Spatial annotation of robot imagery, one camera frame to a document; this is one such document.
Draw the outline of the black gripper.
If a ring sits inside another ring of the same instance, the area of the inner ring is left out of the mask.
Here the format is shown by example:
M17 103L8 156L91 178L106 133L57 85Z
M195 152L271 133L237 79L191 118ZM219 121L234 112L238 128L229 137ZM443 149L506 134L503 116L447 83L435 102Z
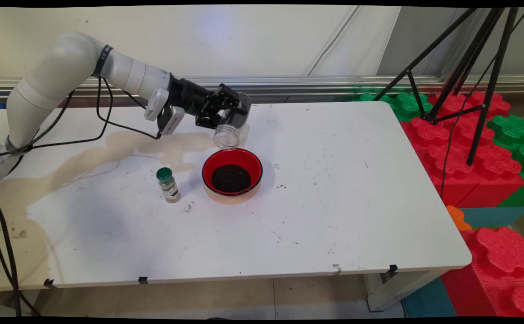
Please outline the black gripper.
M208 91L186 79L172 78L168 102L174 107L184 109L188 115L195 117L198 127L216 129L221 123L223 113L229 109L235 113L249 113L249 104L241 99L239 92L225 84L219 84L216 91Z

